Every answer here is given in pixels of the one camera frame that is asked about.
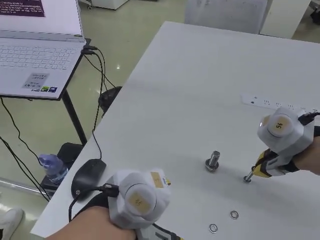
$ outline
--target white power strip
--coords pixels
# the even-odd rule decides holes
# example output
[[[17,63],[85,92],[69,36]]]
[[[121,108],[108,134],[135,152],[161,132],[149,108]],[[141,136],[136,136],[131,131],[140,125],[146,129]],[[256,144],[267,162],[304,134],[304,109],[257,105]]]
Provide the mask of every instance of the white power strip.
[[[277,110],[278,108],[282,107],[282,108],[291,109],[293,111],[304,110],[307,113],[318,112],[318,108],[304,107],[304,106],[299,106],[292,103],[275,101],[275,100],[271,100],[268,97],[261,97],[257,95],[241,94],[241,101],[243,104],[247,104],[255,107],[261,107],[261,108],[267,108],[267,109]]]

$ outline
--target computer mouse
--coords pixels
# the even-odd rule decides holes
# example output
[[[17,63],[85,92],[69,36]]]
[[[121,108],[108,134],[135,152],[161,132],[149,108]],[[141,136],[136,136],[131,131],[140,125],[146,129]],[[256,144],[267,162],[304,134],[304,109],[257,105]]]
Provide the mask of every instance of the computer mouse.
[[[100,95],[98,102],[100,104],[101,109],[103,110],[103,115],[108,111],[109,107],[116,99],[116,96],[120,92],[121,88],[121,86],[116,86],[112,89],[105,91]]]
[[[97,187],[106,166],[101,159],[90,159],[83,164],[73,177],[71,184],[72,197],[76,198],[83,190]],[[81,194],[78,200],[84,200],[91,193]]]

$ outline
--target plastic bottle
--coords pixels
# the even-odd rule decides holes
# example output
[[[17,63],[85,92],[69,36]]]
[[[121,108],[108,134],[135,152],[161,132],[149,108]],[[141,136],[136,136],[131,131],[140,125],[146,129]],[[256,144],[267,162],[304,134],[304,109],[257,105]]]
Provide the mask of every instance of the plastic bottle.
[[[54,184],[60,184],[68,173],[64,162],[54,154],[41,154],[39,161],[46,176]]]

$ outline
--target laptop screen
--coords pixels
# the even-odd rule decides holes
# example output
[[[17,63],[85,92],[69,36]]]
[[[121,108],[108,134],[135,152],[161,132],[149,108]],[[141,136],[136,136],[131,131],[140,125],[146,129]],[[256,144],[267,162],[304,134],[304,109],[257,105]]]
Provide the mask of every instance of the laptop screen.
[[[77,0],[0,0],[0,31],[81,35]]]

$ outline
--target washer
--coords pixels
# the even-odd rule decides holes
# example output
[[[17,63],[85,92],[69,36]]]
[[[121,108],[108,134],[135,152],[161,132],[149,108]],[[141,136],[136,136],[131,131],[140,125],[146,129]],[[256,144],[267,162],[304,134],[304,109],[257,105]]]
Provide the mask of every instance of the washer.
[[[215,234],[218,231],[218,227],[215,224],[210,224],[209,225],[209,232],[212,234]]]
[[[239,218],[239,213],[238,213],[237,211],[235,211],[235,210],[232,210],[232,211],[230,212],[230,217],[231,217],[232,219],[236,220],[236,219]]]

